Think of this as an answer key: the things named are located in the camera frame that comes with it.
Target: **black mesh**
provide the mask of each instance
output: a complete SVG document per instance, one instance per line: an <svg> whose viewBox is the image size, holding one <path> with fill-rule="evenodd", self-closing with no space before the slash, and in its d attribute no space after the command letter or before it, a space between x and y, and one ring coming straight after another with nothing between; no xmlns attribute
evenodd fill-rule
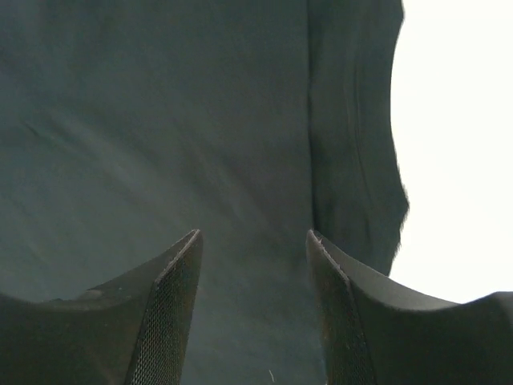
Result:
<svg viewBox="0 0 513 385"><path fill-rule="evenodd" d="M318 240L309 243L309 256L319 297L328 385L375 385L349 279Z"/></svg>
<svg viewBox="0 0 513 385"><path fill-rule="evenodd" d="M150 294L127 385L178 385L197 279L187 258L168 267Z"/></svg>

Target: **dark gray fabric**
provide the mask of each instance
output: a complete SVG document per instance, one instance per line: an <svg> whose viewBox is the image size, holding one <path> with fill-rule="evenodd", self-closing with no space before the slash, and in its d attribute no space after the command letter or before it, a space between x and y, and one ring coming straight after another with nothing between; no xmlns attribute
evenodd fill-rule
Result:
<svg viewBox="0 0 513 385"><path fill-rule="evenodd" d="M73 298L201 229L182 383L323 381L304 239L387 273L398 0L3 0L0 291Z"/></svg>
<svg viewBox="0 0 513 385"><path fill-rule="evenodd" d="M69 301L0 294L1 385L179 385L202 237Z"/></svg>
<svg viewBox="0 0 513 385"><path fill-rule="evenodd" d="M309 232L328 384L509 385L513 293L463 305L382 276Z"/></svg>

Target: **dark green cloth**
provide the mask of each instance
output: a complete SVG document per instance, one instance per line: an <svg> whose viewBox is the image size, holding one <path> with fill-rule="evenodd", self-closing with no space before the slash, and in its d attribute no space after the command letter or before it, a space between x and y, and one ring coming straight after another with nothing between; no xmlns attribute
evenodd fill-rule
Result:
<svg viewBox="0 0 513 385"><path fill-rule="evenodd" d="M316 228L387 274L398 0L5 0L0 291L73 298L190 229L183 385L321 384Z"/></svg>

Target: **bright white background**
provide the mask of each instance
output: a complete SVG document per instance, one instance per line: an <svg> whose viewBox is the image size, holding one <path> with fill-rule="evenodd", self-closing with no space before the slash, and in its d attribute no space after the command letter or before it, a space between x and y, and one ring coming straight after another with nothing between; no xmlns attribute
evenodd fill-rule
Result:
<svg viewBox="0 0 513 385"><path fill-rule="evenodd" d="M410 214L391 277L513 291L513 2L404 0L392 125Z"/></svg>

